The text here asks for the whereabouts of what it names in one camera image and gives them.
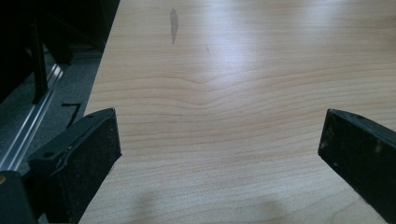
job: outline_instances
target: wood grain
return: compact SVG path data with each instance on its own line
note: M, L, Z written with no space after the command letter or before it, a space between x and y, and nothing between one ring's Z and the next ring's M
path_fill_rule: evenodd
M81 223L384 223L317 150L328 108L396 130L395 75L396 1L121 1L86 113L123 156Z

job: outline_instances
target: light wood surface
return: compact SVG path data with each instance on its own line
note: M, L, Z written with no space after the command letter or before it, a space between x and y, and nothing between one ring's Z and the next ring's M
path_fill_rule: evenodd
M396 130L395 99L396 1L123 0L86 111L123 156L81 223L384 223L317 150L328 108Z

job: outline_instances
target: gray floor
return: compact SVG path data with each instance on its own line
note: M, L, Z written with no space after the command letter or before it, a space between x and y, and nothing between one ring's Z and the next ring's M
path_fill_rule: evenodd
M70 65L61 65L64 74L54 90L49 108L38 126L25 158L64 131L73 114L77 112L74 122L84 114L102 53L83 46L76 46L72 50L74 59ZM50 71L54 65L48 53L46 53L46 65L47 71ZM32 108L34 85L32 74L0 104L1 158ZM28 171L26 160L22 162L19 171L22 174Z

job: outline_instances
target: dark mark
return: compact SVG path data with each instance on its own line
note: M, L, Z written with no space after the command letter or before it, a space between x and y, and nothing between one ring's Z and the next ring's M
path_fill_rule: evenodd
M172 32L172 44L175 44L176 35L178 29L178 19L174 8L171 11L171 32Z
M69 123L67 124L66 129L68 129L70 126L72 126L74 120L76 119L77 113L79 111L79 108L81 107L81 104L62 104L62 106L75 106L75 112L72 115L72 118L70 119Z

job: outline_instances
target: wooden table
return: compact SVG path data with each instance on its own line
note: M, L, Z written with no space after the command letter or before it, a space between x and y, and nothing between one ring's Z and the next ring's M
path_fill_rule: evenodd
M317 151L328 108L396 130L396 1L123 0L108 107L123 156L81 223L384 223Z

